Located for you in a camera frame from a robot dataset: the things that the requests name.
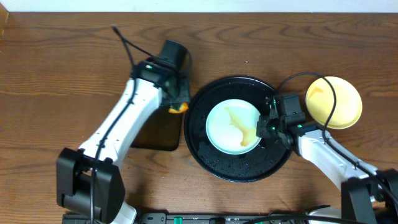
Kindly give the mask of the yellow green scrub sponge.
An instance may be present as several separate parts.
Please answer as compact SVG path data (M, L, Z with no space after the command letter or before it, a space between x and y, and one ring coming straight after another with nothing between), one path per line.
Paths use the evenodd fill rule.
M177 103L177 104L172 104L169 108L169 113L172 114L181 114L186 112L188 110L188 103L183 102L183 103Z

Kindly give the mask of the light blue front plate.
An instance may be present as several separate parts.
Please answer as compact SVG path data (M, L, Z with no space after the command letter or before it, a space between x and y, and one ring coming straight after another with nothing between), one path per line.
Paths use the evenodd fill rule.
M207 116L206 135L211 144L225 154L245 154L261 141L256 136L259 116L259 110L247 101L222 101Z

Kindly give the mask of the yellow plate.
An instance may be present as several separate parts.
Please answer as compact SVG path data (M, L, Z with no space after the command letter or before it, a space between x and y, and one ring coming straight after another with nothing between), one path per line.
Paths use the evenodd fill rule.
M311 117L320 124L329 119L328 128L346 129L358 122L363 103L358 90L339 77L315 80L305 95Z

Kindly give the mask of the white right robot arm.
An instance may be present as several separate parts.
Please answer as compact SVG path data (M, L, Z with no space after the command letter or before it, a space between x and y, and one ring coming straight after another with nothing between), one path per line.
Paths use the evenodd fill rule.
M307 223L397 223L397 171L381 171L336 142L326 128L307 122L296 94L265 99L257 136L268 147L293 151L320 169L340 190L341 209L323 205Z

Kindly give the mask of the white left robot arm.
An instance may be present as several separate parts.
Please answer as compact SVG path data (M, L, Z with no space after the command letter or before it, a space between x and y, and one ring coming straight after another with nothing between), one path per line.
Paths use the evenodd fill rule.
M181 62L148 58L134 65L123 94L100 127L77 150L56 160L57 204L86 216L87 223L133 223L136 209L124 198L124 158L139 131L162 106L188 108L188 74Z

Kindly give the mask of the black round tray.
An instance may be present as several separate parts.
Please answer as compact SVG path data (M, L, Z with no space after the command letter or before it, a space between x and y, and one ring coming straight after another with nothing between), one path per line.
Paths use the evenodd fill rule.
M190 101L184 122L185 142L199 165L214 176L232 182L255 182L277 172L289 159L290 149L270 147L262 140L247 153L226 154L212 145L205 130L206 119L217 103L244 100L260 114L269 114L265 102L273 95L273 86L254 77L224 77L200 89Z

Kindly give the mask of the black rectangular water tray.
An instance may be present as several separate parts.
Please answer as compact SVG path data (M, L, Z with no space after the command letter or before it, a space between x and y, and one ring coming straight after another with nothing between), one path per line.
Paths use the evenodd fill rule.
M157 151L174 151L180 142L183 114L159 108L148 118L131 147Z

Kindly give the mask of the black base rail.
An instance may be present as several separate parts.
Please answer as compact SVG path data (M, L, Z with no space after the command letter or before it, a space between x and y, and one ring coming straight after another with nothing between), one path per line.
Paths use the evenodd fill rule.
M279 215L296 215L282 210L274 210L267 215L242 215L242 214L229 214L229 215L192 215L192 214L167 214L167 213L138 213L133 221L133 224L238 224L245 223L253 219L261 217L274 217ZM305 210L302 215L323 216L332 218L341 218L341 210L332 208L329 205L321 205L308 210ZM62 217L62 224L89 224L90 220L83 215L65 214ZM306 220L271 220L259 223L332 223L321 221L306 221Z

